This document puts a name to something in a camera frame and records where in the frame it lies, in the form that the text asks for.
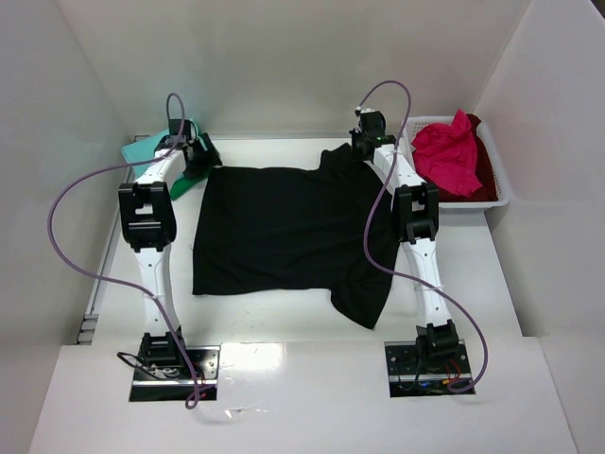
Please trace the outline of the black t shirt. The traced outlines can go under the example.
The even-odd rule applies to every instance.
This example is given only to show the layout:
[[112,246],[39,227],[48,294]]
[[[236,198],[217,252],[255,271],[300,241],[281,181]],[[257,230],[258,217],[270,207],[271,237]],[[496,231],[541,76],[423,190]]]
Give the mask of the black t shirt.
[[193,246],[195,295],[324,288],[333,307],[365,328],[377,324],[399,243],[389,193],[363,232],[382,187],[350,145],[325,150],[318,168],[224,166],[211,171]]

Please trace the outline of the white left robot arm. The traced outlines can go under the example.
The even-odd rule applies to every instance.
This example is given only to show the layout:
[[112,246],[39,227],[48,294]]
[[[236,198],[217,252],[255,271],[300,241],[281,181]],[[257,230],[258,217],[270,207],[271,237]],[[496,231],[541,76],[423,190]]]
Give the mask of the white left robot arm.
[[177,236],[173,201],[207,178],[221,160],[208,134],[199,132],[189,119],[168,122],[168,133],[153,158],[156,161],[134,182],[120,185],[118,202],[122,235],[134,252],[146,289],[146,328],[138,361],[156,376],[169,376],[186,369],[169,269]]

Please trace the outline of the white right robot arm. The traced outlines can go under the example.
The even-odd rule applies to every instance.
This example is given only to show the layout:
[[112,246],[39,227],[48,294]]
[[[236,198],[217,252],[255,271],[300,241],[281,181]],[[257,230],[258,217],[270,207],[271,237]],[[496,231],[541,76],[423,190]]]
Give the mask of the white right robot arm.
[[354,157],[374,165],[385,177],[364,226],[364,254],[370,253],[373,215],[391,188],[389,221],[408,260],[409,279],[414,282],[416,293],[418,357],[427,370],[434,371],[455,356],[459,345],[455,323],[442,296],[436,258],[439,189],[416,173],[396,138],[386,133],[382,113],[362,107],[354,113],[358,118],[358,126],[350,131]]

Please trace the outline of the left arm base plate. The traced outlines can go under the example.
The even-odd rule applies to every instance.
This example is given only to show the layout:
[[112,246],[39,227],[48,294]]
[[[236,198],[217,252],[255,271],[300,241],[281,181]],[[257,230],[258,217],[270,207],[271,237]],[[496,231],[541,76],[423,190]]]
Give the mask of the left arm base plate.
[[[200,381],[200,401],[216,400],[220,351],[218,345],[187,349]],[[186,401],[194,391],[193,379],[185,365],[146,366],[139,361],[140,357],[127,354],[123,358],[133,367],[130,402]]]

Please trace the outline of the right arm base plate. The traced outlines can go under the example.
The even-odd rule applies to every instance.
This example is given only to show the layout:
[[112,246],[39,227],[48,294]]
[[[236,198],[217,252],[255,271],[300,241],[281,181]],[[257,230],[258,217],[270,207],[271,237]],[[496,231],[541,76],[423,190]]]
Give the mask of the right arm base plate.
[[429,359],[413,341],[385,343],[391,397],[453,395],[450,385],[464,387],[473,376],[464,342],[454,354]]

